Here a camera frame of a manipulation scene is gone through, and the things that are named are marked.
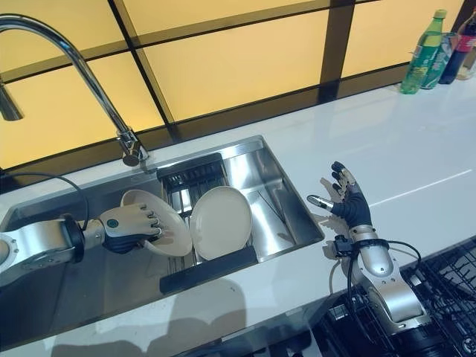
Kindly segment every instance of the robotic arm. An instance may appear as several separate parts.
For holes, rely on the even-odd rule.
[[[443,354],[443,337],[403,280],[388,242],[377,236],[368,203],[352,173],[336,161],[332,177],[338,182],[332,187],[341,195],[342,202],[315,195],[307,200],[341,217],[349,226],[351,241],[337,236],[335,247],[338,257],[348,257],[350,278],[366,291],[370,307],[401,356],[447,356]]]
[[[69,214],[0,232],[0,287],[47,266],[83,259],[85,250],[103,245],[125,254],[143,239],[161,233],[158,220],[144,204],[112,208],[88,222],[85,231]]]

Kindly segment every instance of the ceramic plate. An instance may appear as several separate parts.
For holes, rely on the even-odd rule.
[[[197,253],[207,260],[243,248],[251,233],[251,209],[236,189],[215,187],[200,197],[190,217]]]
[[[147,209],[153,210],[158,217],[162,234],[153,241],[146,241],[144,247],[156,254],[171,257],[183,257],[192,251],[192,238],[183,219],[164,200],[142,190],[127,191],[120,205],[145,203]]]

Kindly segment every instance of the faucet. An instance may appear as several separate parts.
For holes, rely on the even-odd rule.
[[[123,150],[123,162],[127,166],[136,166],[149,156],[130,126],[124,123],[118,111],[97,81],[80,52],[61,33],[47,24],[28,16],[18,14],[0,14],[0,33],[6,30],[26,30],[36,33],[54,43],[72,61],[86,85],[91,89],[99,104],[103,107],[117,130],[117,140]],[[20,120],[22,112],[13,101],[0,77],[0,112],[5,120]]]

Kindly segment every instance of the yellow glass panel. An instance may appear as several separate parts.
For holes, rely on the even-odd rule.
[[[303,0],[124,0],[139,35],[273,7],[310,2]]]
[[[89,65],[124,121],[135,131],[164,123],[131,54],[96,59]],[[7,87],[25,117],[5,121],[0,115],[0,167],[115,137],[115,126],[73,67]]]
[[[436,9],[450,31],[463,0],[381,0],[357,4],[342,76],[407,62]]]
[[[145,48],[175,120],[318,83],[328,10]]]
[[[45,22],[79,50],[123,40],[106,0],[0,0],[0,13]],[[0,48],[0,72],[63,54],[48,40],[23,30],[0,34]]]

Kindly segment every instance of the dish rack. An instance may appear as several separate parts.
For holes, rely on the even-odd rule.
[[[219,153],[162,168],[157,171],[157,179],[161,185],[161,197],[180,215],[187,228],[190,227],[193,207],[200,197],[212,188],[229,186],[225,165]],[[188,289],[196,285],[195,280],[211,280],[219,273],[223,275],[223,272],[232,272],[257,263],[251,236],[240,251],[214,260],[207,261],[195,248],[185,257],[168,259],[169,275],[160,282],[161,292],[164,294]]]
[[[402,276],[449,341],[449,356],[476,356],[476,237],[425,258],[416,271],[405,267]],[[392,350],[363,289],[353,288],[352,303],[375,346],[366,342],[351,321],[350,303],[346,294],[340,296],[314,328],[316,338],[325,335],[340,350],[331,356],[384,356]]]

